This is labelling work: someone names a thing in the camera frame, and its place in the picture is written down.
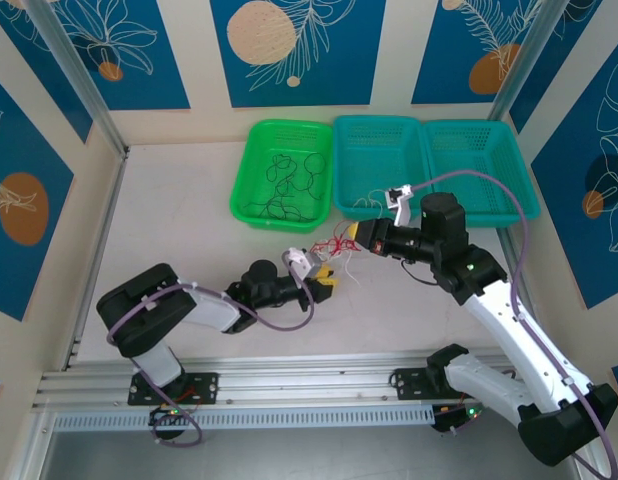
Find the teal plastic basket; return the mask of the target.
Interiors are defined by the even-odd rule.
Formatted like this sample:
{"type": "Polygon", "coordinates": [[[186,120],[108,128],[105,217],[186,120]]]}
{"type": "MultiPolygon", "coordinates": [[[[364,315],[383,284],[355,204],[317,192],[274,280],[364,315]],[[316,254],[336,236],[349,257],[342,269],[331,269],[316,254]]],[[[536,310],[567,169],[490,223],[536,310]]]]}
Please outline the teal plastic basket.
{"type": "Polygon", "coordinates": [[[333,199],[349,220],[392,218],[385,191],[431,179],[423,125],[401,116],[340,116],[333,124],[333,199]]]}
{"type": "MultiPolygon", "coordinates": [[[[487,120],[439,120],[424,124],[431,176],[473,170],[503,183],[525,217],[535,219],[540,206],[511,128],[487,120]]],[[[519,221],[510,197],[491,181],[460,175],[433,185],[456,196],[469,227],[506,228],[519,221]]]]}

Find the aluminium table edge rail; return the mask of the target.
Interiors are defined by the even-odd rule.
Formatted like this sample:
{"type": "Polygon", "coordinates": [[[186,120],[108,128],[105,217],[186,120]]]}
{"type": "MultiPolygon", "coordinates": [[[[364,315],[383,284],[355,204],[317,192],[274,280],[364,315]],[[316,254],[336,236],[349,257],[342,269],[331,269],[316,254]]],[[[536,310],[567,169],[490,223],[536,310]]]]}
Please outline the aluminium table edge rail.
{"type": "MultiPolygon", "coordinates": [[[[497,235],[504,253],[505,261],[509,270],[509,278],[513,280],[514,274],[516,271],[516,267],[519,263],[519,254],[520,249],[517,246],[513,235],[510,233],[508,229],[499,228],[497,229],[497,235]]],[[[526,304],[528,300],[528,294],[526,287],[524,285],[523,275],[519,275],[519,279],[517,282],[517,293],[521,301],[526,304]]]]}
{"type": "Polygon", "coordinates": [[[130,149],[127,149],[125,155],[121,158],[120,165],[117,167],[114,182],[109,192],[101,224],[97,231],[95,249],[89,264],[88,276],[80,297],[77,313],[74,315],[74,324],[69,336],[65,355],[63,357],[60,370],[65,371],[71,366],[72,358],[75,356],[74,350],[79,347],[84,327],[88,318],[88,313],[91,301],[94,295],[95,285],[99,275],[106,243],[108,240],[113,216],[118,202],[119,194],[122,188],[122,183],[127,168],[130,149]]]}

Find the aluminium corner post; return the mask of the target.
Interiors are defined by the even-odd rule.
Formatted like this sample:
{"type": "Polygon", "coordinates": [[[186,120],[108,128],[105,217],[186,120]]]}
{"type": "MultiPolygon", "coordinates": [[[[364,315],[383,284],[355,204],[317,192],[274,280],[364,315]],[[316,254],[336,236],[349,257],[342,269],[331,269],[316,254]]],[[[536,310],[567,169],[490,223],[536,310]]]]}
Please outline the aluminium corner post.
{"type": "Polygon", "coordinates": [[[518,97],[569,0],[543,0],[514,63],[495,96],[488,121],[502,121],[518,97]]]}
{"type": "Polygon", "coordinates": [[[129,147],[72,41],[46,0],[22,0],[40,36],[111,149],[125,161],[129,147]]]}

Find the aluminium mounting rail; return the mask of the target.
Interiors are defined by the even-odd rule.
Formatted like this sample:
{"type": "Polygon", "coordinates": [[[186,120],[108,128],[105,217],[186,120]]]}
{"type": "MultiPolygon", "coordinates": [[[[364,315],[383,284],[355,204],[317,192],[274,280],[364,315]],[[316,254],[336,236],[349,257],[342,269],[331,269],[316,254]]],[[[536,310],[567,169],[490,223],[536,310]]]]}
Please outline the aluminium mounting rail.
{"type": "MultiPolygon", "coordinates": [[[[217,408],[379,406],[396,404],[389,375],[423,367],[429,351],[386,354],[185,359],[188,372],[219,375],[217,408]]],[[[48,411],[128,410],[132,367],[122,361],[77,363],[45,372],[32,408],[48,411]]]]}

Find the small circuit board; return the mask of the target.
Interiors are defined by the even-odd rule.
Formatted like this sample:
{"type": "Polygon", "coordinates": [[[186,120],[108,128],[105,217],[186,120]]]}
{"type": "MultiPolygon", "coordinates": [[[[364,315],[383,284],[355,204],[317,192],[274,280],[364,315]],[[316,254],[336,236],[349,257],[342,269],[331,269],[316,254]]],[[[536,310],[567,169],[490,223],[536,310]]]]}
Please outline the small circuit board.
{"type": "Polygon", "coordinates": [[[435,406],[432,428],[441,433],[456,436],[483,413],[483,405],[435,406]]]}
{"type": "Polygon", "coordinates": [[[186,418],[181,409],[165,408],[158,406],[149,413],[148,425],[156,428],[166,428],[171,426],[184,427],[190,421],[186,418]]]}

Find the green plastic basket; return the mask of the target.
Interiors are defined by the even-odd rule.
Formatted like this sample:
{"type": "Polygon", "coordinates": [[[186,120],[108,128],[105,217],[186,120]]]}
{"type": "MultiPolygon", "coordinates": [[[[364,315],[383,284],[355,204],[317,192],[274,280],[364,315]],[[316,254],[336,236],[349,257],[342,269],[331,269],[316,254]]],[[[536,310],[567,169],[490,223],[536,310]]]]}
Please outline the green plastic basket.
{"type": "Polygon", "coordinates": [[[325,222],[333,188],[333,129],[264,120],[250,130],[230,210],[254,228],[307,234],[325,222]]]}

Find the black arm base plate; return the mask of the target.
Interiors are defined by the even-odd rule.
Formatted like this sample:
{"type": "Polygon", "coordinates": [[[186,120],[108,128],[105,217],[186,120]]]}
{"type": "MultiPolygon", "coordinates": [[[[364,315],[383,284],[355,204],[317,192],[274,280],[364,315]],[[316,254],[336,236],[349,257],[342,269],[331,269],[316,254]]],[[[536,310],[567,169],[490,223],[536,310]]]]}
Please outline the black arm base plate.
{"type": "MultiPolygon", "coordinates": [[[[182,373],[171,383],[161,387],[164,394],[179,405],[213,405],[216,403],[219,375],[217,373],[182,373]]],[[[131,379],[127,404],[130,406],[158,406],[164,399],[140,374],[131,379]]]]}
{"type": "Polygon", "coordinates": [[[395,369],[388,382],[399,400],[459,400],[462,396],[442,374],[432,373],[428,368],[395,369]]]}

